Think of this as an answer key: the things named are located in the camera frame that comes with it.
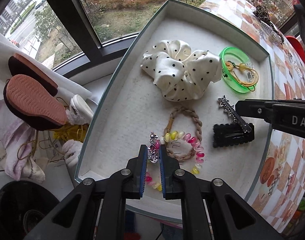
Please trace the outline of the pink-soled slipper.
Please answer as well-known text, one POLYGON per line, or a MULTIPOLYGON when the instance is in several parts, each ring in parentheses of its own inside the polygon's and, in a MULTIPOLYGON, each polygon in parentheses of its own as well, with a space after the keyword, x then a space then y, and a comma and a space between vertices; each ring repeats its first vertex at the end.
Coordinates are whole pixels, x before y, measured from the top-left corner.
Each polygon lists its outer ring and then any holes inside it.
POLYGON ((38 131, 58 129, 67 122, 63 104, 32 77, 13 76, 3 95, 10 112, 38 131))
POLYGON ((8 59, 8 67, 12 76, 22 74, 38 81, 51 96, 56 96, 58 85, 35 64, 24 56, 14 53, 8 59))

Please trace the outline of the pink-soled slipper upper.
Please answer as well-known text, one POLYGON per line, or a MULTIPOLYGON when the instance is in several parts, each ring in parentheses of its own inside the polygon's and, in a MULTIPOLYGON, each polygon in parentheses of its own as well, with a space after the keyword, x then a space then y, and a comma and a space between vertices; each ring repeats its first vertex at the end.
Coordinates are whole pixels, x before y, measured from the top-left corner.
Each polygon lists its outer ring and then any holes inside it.
POLYGON ((8 67, 12 76, 22 74, 38 81, 51 96, 56 96, 58 85, 35 64, 24 56, 14 53, 8 59, 8 67))

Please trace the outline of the green translucent bangle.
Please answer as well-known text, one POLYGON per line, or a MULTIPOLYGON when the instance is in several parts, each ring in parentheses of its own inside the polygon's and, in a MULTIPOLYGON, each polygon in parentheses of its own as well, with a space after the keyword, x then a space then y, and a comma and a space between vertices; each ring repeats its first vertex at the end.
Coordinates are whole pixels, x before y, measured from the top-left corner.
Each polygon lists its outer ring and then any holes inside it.
POLYGON ((237 93, 254 92, 259 74, 244 51, 226 47, 220 53, 222 59, 222 78, 237 93))

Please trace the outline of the red plastic stool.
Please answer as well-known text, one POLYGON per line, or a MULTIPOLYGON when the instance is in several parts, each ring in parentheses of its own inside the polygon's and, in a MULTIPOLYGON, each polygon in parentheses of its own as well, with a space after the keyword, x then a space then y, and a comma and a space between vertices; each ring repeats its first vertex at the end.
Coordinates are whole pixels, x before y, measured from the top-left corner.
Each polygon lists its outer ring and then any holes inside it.
POLYGON ((305 63, 305 52, 303 46, 300 44, 300 42, 293 36, 286 36, 287 40, 290 42, 290 44, 293 46, 295 51, 298 53, 299 57, 305 63))

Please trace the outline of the checkered patterned tablecloth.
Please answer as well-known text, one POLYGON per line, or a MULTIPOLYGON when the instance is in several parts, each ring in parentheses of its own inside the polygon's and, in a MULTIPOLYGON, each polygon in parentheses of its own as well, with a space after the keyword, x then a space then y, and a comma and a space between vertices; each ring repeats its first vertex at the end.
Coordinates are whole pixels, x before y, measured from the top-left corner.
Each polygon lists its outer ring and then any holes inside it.
POLYGON ((282 232, 293 218, 305 192, 305 65, 288 41, 255 15, 247 0, 206 0, 201 8, 231 23, 252 42, 243 47, 251 57, 269 55, 271 77, 259 73, 257 89, 272 88, 272 99, 261 96, 236 103, 236 111, 262 121, 270 128, 269 145, 248 204, 274 229, 282 232))

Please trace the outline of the black scalloped snap clip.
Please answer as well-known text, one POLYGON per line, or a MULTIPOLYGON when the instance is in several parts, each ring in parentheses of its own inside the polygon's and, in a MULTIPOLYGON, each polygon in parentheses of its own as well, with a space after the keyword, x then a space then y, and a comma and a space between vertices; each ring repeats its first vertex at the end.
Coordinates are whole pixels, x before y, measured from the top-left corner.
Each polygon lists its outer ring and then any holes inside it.
POLYGON ((239 124, 215 124, 213 126, 213 147, 229 147, 251 142, 255 139, 255 127, 248 123, 250 132, 244 132, 239 124))

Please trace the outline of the silver star hair clip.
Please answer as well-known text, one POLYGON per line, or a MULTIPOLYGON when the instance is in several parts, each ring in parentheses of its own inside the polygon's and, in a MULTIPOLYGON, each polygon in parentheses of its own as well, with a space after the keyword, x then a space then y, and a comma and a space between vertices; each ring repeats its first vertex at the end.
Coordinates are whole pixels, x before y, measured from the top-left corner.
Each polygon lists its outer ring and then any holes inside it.
POLYGON ((224 112, 233 122, 237 123, 244 133, 250 133, 252 131, 251 126, 235 111, 234 105, 230 105, 229 100, 223 95, 218 98, 219 107, 224 109, 224 112))

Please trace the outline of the white fluffy slipper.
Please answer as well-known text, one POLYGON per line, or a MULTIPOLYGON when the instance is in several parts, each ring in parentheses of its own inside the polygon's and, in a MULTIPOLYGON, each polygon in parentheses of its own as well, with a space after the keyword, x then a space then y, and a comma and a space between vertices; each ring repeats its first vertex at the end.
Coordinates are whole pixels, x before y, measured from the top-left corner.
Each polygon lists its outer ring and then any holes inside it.
POLYGON ((90 124, 93 118, 93 110, 78 94, 71 98, 70 105, 66 109, 67 120, 71 125, 90 124))

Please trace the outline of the white polka dot scrunchie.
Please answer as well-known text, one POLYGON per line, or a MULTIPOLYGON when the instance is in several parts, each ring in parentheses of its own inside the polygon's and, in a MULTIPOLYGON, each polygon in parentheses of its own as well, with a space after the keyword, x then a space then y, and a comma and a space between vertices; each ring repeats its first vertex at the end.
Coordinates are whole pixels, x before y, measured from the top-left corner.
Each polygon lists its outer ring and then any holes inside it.
POLYGON ((161 40, 147 50, 140 67, 162 96, 173 102, 199 100, 221 79, 222 60, 208 50, 192 51, 182 40, 161 40))

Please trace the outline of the leopard print scrunchie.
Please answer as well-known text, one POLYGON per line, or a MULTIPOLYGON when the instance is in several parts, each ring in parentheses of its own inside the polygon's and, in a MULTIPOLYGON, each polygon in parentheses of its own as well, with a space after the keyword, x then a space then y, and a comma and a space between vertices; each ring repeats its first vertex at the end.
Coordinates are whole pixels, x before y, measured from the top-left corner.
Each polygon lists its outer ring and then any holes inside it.
POLYGON ((253 14, 262 22, 266 23, 267 25, 271 24, 270 16, 268 10, 263 5, 258 5, 253 12, 253 14))

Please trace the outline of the silver bear charm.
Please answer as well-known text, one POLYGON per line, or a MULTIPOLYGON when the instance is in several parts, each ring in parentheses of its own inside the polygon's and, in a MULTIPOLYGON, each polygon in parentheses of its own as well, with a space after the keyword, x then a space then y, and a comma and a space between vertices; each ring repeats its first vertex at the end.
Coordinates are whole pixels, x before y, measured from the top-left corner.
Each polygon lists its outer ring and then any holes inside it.
POLYGON ((159 160, 160 141, 156 133, 150 133, 150 145, 148 147, 148 161, 155 164, 159 160))

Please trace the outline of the pink-soled slipper lower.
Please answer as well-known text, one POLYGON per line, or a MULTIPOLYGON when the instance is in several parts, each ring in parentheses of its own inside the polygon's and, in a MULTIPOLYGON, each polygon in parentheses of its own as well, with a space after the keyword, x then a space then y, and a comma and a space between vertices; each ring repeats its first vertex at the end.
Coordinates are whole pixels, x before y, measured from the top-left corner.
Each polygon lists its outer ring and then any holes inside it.
POLYGON ((63 104, 32 77, 13 76, 3 95, 10 112, 38 131, 58 129, 67 122, 63 104))

